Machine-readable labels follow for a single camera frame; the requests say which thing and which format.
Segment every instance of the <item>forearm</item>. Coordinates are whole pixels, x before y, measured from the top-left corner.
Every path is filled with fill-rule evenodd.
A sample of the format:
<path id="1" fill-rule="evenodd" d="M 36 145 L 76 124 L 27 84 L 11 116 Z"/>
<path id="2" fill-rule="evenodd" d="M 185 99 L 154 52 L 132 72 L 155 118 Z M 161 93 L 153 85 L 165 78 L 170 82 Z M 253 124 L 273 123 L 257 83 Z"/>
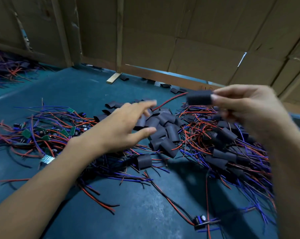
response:
<path id="1" fill-rule="evenodd" d="M 271 161 L 281 238 L 300 238 L 300 131 L 282 127 L 264 144 Z"/>
<path id="2" fill-rule="evenodd" d="M 38 238 L 76 178 L 92 159 L 71 144 L 0 204 L 0 238 Z"/>

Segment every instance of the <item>blue table surface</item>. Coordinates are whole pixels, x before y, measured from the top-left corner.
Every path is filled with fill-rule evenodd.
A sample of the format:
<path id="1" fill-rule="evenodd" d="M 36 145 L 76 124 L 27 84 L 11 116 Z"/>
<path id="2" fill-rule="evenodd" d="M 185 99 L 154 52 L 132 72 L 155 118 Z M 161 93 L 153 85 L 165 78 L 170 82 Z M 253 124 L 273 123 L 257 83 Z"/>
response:
<path id="1" fill-rule="evenodd" d="M 112 85 L 106 80 L 113 72 L 99 72 L 88 68 L 67 68 L 21 87 L 0 97 L 0 121 L 6 124 L 23 122 L 33 112 L 14 106 L 45 105 L 69 106 L 89 117 L 98 115 L 109 101 L 132 102 L 145 97 L 156 99 L 158 104 L 174 96 L 169 89 L 148 84 L 144 79 L 129 76 L 128 81 L 116 80 Z M 179 109 L 184 97 L 177 98 L 164 107 L 172 112 Z M 38 172 L 38 159 L 22 160 L 12 154 L 8 147 L 0 147 L 0 180 L 30 178 Z M 192 217 L 206 215 L 205 173 L 182 156 L 170 159 L 170 174 L 159 174 L 148 169 L 156 184 L 174 201 L 187 210 Z M 128 173 L 137 174 L 131 168 Z M 0 203 L 24 182 L 0 184 Z M 120 204 L 112 215 L 82 191 L 71 190 L 69 200 L 62 203 L 49 223 L 42 238 L 205 238 L 197 233 L 172 208 L 154 187 L 139 183 L 97 178 L 90 185 L 98 190 L 101 201 Z M 209 179 L 210 217 L 225 210 L 251 205 L 236 187 L 226 188 L 219 181 Z M 257 211 L 238 215 L 235 220 L 224 219 L 222 223 L 226 238 L 277 238 L 274 225 L 266 225 Z M 212 238 L 222 238 L 220 230 L 211 232 Z"/>

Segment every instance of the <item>person's left hand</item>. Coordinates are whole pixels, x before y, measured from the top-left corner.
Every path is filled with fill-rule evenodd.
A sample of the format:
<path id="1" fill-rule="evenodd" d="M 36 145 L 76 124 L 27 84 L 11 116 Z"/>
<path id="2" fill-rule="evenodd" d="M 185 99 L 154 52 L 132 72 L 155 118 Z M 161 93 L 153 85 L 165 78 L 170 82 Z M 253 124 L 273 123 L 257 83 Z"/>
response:
<path id="1" fill-rule="evenodd" d="M 107 118 L 75 139 L 81 140 L 84 147 L 94 151 L 95 155 L 123 151 L 133 147 L 140 140 L 156 132 L 155 127 L 147 127 L 132 133 L 132 129 L 140 116 L 142 114 L 149 116 L 147 109 L 156 104 L 157 101 L 125 103 L 121 108 L 117 108 Z"/>

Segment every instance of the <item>green table surface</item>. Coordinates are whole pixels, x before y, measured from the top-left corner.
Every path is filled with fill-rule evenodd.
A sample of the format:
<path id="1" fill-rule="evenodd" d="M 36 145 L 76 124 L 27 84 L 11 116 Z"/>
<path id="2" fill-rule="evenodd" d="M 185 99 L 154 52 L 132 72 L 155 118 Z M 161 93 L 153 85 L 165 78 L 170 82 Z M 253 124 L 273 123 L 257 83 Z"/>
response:
<path id="1" fill-rule="evenodd" d="M 69 106 L 77 112 L 86 112 L 89 117 L 100 114 L 109 101 L 132 102 L 145 97 L 156 99 L 158 104 L 174 96 L 169 89 L 148 84 L 144 79 L 128 76 L 128 81 L 116 80 L 112 85 L 106 80 L 113 71 L 99 72 L 89 68 L 67 68 L 47 77 L 15 89 L 0 93 L 0 121 L 6 124 L 23 122 L 33 112 L 14 106 L 45 105 Z M 164 107 L 175 112 L 184 97 L 177 98 Z M 22 160 L 0 148 L 0 180 L 29 178 L 38 172 L 38 159 Z M 149 175 L 174 201 L 195 217 L 206 215 L 205 170 L 190 164 L 182 156 L 169 160 L 170 174 L 152 169 Z M 128 173 L 136 174 L 131 168 Z M 139 183 L 97 178 L 90 185 L 101 195 L 99 199 L 109 204 L 120 204 L 112 215 L 83 192 L 74 190 L 62 203 L 42 238 L 206 238 L 206 233 L 197 233 L 172 208 L 154 187 Z M 0 184 L 0 203 L 23 182 Z M 217 180 L 208 180 L 210 217 L 225 210 L 251 205 L 236 187 L 226 188 Z M 226 238 L 277 238 L 274 225 L 265 226 L 261 215 L 252 211 L 238 215 L 235 220 L 224 219 L 222 223 Z M 222 238 L 219 230 L 211 232 L 212 238 Z"/>

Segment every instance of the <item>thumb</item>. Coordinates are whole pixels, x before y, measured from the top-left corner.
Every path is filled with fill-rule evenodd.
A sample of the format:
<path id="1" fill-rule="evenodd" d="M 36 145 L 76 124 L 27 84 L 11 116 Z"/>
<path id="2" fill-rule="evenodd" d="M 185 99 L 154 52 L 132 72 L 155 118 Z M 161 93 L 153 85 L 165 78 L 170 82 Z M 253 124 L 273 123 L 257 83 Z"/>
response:
<path id="1" fill-rule="evenodd" d="M 157 129 L 155 127 L 146 127 L 136 133 L 130 134 L 130 139 L 132 140 L 133 144 L 136 144 L 142 139 L 154 134 L 156 131 Z"/>
<path id="2" fill-rule="evenodd" d="M 218 96 L 216 94 L 211 95 L 212 104 L 216 105 L 223 109 L 242 111 L 245 107 L 244 98 L 241 99 L 232 99 L 224 96 Z"/>

